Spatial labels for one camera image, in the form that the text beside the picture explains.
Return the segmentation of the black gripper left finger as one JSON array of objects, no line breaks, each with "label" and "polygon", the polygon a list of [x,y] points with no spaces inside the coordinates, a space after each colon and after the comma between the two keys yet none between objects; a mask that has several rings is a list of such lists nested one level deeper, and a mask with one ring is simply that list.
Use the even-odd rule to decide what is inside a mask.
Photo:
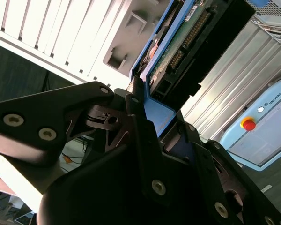
[{"label": "black gripper left finger", "polygon": [[30,165],[52,166],[67,142],[95,129],[115,133],[105,154],[51,184],[42,204],[77,199],[78,184],[83,201],[127,195],[164,203],[162,153],[139,95],[90,82],[0,102],[0,155]]}]

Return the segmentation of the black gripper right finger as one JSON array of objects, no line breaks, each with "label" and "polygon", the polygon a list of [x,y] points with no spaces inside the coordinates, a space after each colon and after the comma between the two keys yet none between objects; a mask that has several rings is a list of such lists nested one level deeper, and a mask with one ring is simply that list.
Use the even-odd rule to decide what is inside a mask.
[{"label": "black gripper right finger", "polygon": [[208,150],[218,174],[227,209],[243,225],[281,225],[281,213],[218,142],[200,140],[197,129],[187,122],[171,122],[163,131],[165,150],[179,158],[190,157],[186,144],[194,142]]}]

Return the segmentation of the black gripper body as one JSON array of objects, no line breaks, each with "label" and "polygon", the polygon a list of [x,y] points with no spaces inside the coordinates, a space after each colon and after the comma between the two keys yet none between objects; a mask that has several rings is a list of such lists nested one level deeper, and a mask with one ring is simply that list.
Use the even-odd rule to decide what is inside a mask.
[{"label": "black gripper body", "polygon": [[137,154],[120,147],[57,179],[43,195],[39,225],[225,225],[227,220],[199,190],[190,165],[163,156],[170,203],[141,189]]}]

